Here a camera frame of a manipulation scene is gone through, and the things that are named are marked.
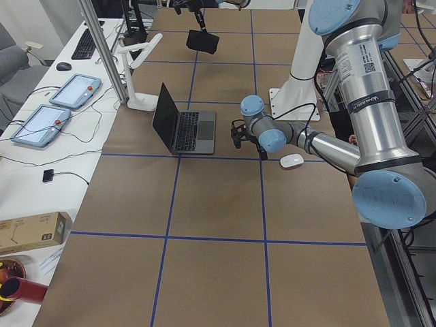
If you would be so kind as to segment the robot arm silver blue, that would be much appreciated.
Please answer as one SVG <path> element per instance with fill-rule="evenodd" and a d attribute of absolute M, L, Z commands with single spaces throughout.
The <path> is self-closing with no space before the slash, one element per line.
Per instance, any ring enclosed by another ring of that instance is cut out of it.
<path fill-rule="evenodd" d="M 188 10 L 194 13 L 196 20 L 200 26 L 201 32 L 207 32 L 204 16 L 202 13 L 202 8 L 206 7 L 206 3 L 207 1 L 191 0 L 188 1 L 186 4 Z M 212 1 L 212 3 L 215 3 L 217 5 L 221 3 L 229 3 L 235 6 L 238 10 L 241 10 L 247 7 L 251 3 L 251 1 L 250 0 L 214 0 Z"/>
<path fill-rule="evenodd" d="M 335 59 L 356 145 L 315 131 L 308 120 L 283 123 L 249 95 L 240 103 L 247 132 L 269 153 L 286 144 L 356 176 L 360 215 L 381 228 L 418 225 L 435 212 L 435 174 L 405 141 L 381 53 L 399 42 L 401 1 L 310 1 L 305 21 Z"/>

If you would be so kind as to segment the seated person's hands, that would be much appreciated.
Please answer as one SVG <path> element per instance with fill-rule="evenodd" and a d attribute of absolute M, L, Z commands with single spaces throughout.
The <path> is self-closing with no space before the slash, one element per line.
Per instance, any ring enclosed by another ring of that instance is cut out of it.
<path fill-rule="evenodd" d="M 358 144 L 356 135 L 352 134 L 352 135 L 349 137 L 349 143 L 350 143 L 350 144 L 353 144 L 353 145 L 355 145 L 355 146 Z"/>

